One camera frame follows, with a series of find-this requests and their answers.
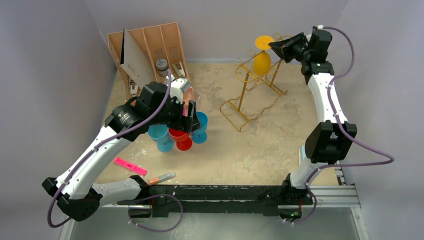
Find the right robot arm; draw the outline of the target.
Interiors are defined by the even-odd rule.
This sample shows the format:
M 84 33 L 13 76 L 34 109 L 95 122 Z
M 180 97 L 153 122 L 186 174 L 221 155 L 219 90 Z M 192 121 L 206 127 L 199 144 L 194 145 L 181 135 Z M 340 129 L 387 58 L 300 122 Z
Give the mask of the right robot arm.
M 357 134 L 357 126 L 349 123 L 340 106 L 335 90 L 335 72 L 327 61 L 328 49 L 333 40 L 330 32 L 314 27 L 311 35 L 299 33 L 285 40 L 269 43 L 270 48 L 289 63 L 301 63 L 301 74 L 313 96 L 317 126 L 299 150 L 299 167 L 287 176 L 289 185 L 281 189 L 280 196 L 288 204 L 300 198 L 300 190 L 307 188 L 320 167 L 342 161 Z

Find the clear wine glass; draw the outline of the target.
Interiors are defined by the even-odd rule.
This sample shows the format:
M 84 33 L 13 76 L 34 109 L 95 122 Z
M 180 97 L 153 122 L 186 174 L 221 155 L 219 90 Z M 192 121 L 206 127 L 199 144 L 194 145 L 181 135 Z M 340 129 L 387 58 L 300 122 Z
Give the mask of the clear wine glass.
M 192 91 L 192 92 L 189 92 L 187 94 L 187 99 L 189 101 L 195 101 L 197 104 L 200 104 L 200 102 L 201 102 L 201 95 L 200 95 L 199 92 Z

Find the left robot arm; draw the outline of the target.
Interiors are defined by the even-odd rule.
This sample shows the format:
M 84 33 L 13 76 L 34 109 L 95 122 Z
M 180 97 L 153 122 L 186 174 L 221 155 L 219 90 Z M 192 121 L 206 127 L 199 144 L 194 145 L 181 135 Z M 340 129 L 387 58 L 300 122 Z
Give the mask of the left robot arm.
M 52 196 L 51 205 L 58 206 L 68 219 L 81 222 L 108 204 L 146 203 L 148 185 L 138 175 L 106 184 L 97 184 L 96 179 L 121 151 L 151 126 L 165 125 L 188 134 L 201 128 L 196 101 L 178 97 L 176 90 L 175 83 L 150 82 L 140 95 L 115 107 L 78 160 L 60 176 L 48 177 L 42 182 L 44 190 Z

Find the red wine glass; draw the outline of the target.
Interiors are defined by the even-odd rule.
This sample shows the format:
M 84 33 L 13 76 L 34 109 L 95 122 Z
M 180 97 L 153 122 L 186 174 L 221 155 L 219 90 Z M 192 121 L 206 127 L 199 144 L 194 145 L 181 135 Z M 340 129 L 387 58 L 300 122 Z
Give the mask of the red wine glass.
M 180 151 L 188 151 L 192 147 L 193 142 L 188 133 L 172 128 L 169 128 L 168 131 L 172 139 L 175 140 L 176 147 Z

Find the blue wine glass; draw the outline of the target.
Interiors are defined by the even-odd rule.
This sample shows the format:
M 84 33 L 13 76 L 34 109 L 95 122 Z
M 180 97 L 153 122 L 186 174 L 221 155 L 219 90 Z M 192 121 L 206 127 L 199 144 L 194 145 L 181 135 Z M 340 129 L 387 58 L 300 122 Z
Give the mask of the blue wine glass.
M 169 135 L 169 128 L 165 124 L 151 125 L 147 133 L 157 144 L 160 152 L 168 153 L 173 149 L 174 142 Z
M 198 130 L 195 130 L 191 134 L 191 139 L 195 144 L 203 144 L 207 138 L 208 134 L 206 133 L 207 127 L 208 127 L 208 116 L 201 111 L 197 112 L 197 118 L 200 122 L 201 128 Z

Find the yellow wine glass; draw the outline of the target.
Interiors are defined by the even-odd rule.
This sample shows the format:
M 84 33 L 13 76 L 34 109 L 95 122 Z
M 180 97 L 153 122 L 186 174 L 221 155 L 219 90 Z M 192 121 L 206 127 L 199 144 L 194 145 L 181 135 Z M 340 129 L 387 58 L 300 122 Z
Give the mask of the yellow wine glass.
M 266 74 L 271 68 L 272 61 L 267 51 L 271 49 L 269 43 L 273 41 L 274 39 L 271 36 L 261 35 L 254 42 L 260 52 L 253 59 L 252 70 L 258 76 Z

